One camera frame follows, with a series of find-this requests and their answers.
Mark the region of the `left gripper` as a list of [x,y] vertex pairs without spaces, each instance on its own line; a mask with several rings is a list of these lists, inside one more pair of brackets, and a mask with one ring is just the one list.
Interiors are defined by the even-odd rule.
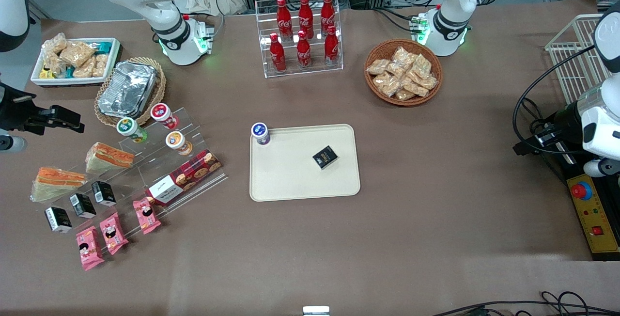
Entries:
[[558,152],[541,144],[562,144],[567,151],[583,151],[581,121],[577,103],[571,103],[552,115],[552,124],[533,122],[533,138],[519,141],[513,151],[518,156]]

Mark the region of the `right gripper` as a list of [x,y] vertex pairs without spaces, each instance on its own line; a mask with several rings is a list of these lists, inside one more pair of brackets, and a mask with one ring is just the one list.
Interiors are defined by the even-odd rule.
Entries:
[[61,127],[70,130],[84,130],[81,115],[62,106],[53,105],[46,117],[32,117],[36,114],[33,99],[37,95],[12,88],[4,83],[0,85],[0,128],[6,131],[19,130],[43,136],[45,128]]

